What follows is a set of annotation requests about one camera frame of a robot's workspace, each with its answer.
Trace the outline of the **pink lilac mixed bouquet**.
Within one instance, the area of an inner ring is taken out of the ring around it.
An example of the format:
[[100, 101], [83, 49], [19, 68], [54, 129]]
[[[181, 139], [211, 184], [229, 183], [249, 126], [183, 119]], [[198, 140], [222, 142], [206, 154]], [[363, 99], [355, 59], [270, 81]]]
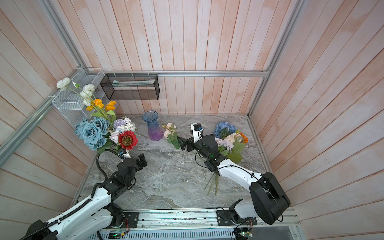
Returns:
[[109, 130], [111, 135], [109, 136], [110, 140], [113, 141], [115, 144], [118, 144], [119, 142], [119, 134], [122, 134], [126, 131], [135, 132], [136, 131], [136, 125], [131, 121], [131, 119], [125, 117], [122, 119], [116, 119], [113, 123], [112, 130]]

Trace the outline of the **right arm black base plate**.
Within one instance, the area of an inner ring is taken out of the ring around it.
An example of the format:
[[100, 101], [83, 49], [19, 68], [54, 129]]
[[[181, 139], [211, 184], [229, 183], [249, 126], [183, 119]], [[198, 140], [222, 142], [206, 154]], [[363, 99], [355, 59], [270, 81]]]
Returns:
[[217, 208], [215, 210], [217, 215], [217, 222], [219, 226], [237, 226], [247, 224], [250, 226], [257, 225], [256, 218], [241, 218], [234, 210], [224, 210], [223, 208]]

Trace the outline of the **blue purple glass vase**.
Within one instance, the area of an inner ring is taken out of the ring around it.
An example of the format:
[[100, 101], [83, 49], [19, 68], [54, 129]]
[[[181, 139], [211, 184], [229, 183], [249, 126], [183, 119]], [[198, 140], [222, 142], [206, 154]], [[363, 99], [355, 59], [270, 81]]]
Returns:
[[158, 117], [159, 114], [153, 110], [145, 112], [142, 116], [142, 119], [147, 123], [149, 138], [155, 142], [161, 140], [164, 136]]

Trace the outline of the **yellow orange flower stem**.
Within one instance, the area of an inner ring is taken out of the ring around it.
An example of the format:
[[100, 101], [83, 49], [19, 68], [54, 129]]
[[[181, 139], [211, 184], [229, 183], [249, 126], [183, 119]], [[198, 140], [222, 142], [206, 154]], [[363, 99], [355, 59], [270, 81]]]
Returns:
[[87, 106], [86, 110], [92, 112], [91, 116], [93, 117], [104, 118], [110, 123], [117, 119], [115, 113], [117, 102], [115, 101], [110, 101], [104, 105], [101, 99], [84, 99], [83, 103]]

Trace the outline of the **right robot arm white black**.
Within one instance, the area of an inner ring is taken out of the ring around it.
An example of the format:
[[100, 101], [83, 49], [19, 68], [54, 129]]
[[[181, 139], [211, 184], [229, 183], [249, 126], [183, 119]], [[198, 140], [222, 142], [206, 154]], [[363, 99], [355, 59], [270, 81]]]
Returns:
[[213, 135], [201, 139], [178, 137], [178, 142], [182, 150], [201, 155], [205, 159], [204, 168], [236, 182], [250, 193], [249, 201], [237, 200], [228, 210], [219, 211], [218, 217], [237, 225], [248, 218], [260, 218], [268, 225], [283, 221], [283, 213], [291, 202], [272, 173], [255, 173], [233, 163], [219, 152]]

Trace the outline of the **white flower stem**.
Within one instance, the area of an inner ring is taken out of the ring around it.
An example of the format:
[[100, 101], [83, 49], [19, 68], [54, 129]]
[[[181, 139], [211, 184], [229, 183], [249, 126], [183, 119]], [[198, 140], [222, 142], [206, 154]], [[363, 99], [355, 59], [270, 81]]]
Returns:
[[94, 103], [94, 91], [96, 86], [93, 84], [87, 84], [81, 88], [80, 84], [75, 83], [70, 78], [64, 78], [57, 82], [57, 88], [61, 91], [71, 90], [76, 95], [80, 96], [83, 100], [83, 104], [87, 107], [93, 106]]

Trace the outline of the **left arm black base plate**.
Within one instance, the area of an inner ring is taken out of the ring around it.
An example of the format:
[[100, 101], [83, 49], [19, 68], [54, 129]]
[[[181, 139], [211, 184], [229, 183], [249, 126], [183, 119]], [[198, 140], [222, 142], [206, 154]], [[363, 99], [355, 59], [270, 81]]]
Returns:
[[123, 213], [123, 223], [121, 228], [124, 230], [130, 230], [137, 228], [139, 221], [139, 212], [125, 212]]

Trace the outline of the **teal blue rose bunch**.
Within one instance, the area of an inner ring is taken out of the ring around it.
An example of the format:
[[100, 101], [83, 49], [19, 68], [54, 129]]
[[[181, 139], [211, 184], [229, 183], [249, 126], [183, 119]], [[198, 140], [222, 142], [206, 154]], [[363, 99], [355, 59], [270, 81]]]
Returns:
[[83, 140], [90, 150], [99, 154], [111, 147], [112, 141], [108, 137], [110, 122], [102, 117], [93, 120], [83, 119], [75, 126], [75, 135]]

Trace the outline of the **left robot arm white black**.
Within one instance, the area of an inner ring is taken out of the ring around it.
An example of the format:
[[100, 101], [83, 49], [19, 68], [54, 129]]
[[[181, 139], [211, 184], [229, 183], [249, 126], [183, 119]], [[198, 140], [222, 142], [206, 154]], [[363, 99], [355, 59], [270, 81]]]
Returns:
[[118, 170], [104, 182], [95, 184], [88, 197], [46, 222], [34, 222], [22, 239], [80, 240], [108, 226], [121, 227], [125, 215], [114, 201], [132, 189], [136, 172], [147, 165], [143, 153], [137, 159], [123, 159]]

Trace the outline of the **red flower stem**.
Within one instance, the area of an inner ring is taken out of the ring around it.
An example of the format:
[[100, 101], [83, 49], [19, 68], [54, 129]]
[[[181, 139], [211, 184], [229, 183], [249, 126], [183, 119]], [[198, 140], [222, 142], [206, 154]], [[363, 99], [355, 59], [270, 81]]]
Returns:
[[118, 143], [126, 150], [132, 150], [138, 144], [137, 136], [132, 131], [125, 131], [119, 134]]

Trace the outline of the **clear grey glass vase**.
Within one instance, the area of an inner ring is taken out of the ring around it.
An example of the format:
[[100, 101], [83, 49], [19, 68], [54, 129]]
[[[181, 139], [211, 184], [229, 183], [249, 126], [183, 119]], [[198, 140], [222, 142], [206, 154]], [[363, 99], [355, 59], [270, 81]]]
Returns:
[[131, 158], [131, 159], [137, 159], [138, 158], [138, 153], [137, 151], [135, 150], [129, 150], [127, 153], [126, 153], [126, 158]]

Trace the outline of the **peach pink rose stem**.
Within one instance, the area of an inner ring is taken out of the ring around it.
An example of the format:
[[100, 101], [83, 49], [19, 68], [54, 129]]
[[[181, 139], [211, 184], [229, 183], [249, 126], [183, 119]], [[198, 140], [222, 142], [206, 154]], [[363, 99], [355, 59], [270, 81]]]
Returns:
[[165, 129], [164, 137], [167, 139], [167, 141], [172, 144], [176, 150], [181, 148], [181, 145], [178, 141], [178, 134], [176, 132], [176, 125], [173, 123], [168, 123], [166, 125], [163, 125], [163, 128]]

